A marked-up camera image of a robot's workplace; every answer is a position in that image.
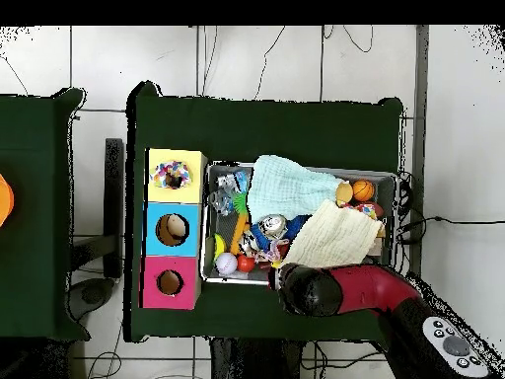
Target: light blue cloth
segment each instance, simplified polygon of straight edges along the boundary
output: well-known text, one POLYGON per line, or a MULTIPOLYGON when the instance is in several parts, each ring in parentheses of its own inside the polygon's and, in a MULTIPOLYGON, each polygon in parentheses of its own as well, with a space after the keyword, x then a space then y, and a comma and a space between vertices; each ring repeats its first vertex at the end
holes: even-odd
POLYGON ((335 201, 343 182, 328 173, 311 172, 294 161, 278 156, 260 156, 253 166, 248 209, 251 223, 266 215, 312 215, 325 199, 335 201))

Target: red ball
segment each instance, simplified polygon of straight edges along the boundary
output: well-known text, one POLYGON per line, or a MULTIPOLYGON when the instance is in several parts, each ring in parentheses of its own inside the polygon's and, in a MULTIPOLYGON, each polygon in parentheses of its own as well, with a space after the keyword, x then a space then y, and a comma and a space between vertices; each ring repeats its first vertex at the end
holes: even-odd
POLYGON ((254 258, 248 258, 244 255, 239 255, 237 262, 237 269, 240 271, 251 271, 254 269, 254 258))

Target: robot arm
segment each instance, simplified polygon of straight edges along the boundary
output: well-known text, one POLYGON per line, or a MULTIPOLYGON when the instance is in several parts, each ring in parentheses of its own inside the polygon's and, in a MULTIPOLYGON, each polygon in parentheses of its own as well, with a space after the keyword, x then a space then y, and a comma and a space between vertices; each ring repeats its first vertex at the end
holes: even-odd
POLYGON ((278 283, 284 308, 293 314, 373 310, 390 343, 386 359, 397 379, 496 379, 458 331, 387 267, 286 265, 278 283))

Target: pink block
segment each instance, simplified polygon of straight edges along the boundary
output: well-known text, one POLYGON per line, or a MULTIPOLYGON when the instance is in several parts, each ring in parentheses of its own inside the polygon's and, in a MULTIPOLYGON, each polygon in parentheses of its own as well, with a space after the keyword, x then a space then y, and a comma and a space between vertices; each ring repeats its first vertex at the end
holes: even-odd
POLYGON ((199 294, 198 258, 148 256, 144 271, 143 308, 192 310, 199 294), (176 295, 166 295, 157 284, 164 270, 176 271, 183 286, 176 295))

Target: blue block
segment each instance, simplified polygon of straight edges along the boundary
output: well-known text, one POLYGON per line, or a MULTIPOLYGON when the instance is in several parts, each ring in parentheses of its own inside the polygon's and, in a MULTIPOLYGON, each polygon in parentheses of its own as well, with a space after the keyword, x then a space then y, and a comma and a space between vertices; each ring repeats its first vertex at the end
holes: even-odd
POLYGON ((198 221, 199 212, 200 205, 148 202, 146 256, 197 257, 199 254, 198 237, 201 228, 198 221), (163 215, 167 214, 180 215, 189 223, 189 235, 178 246, 166 246, 156 236, 156 224, 163 215))

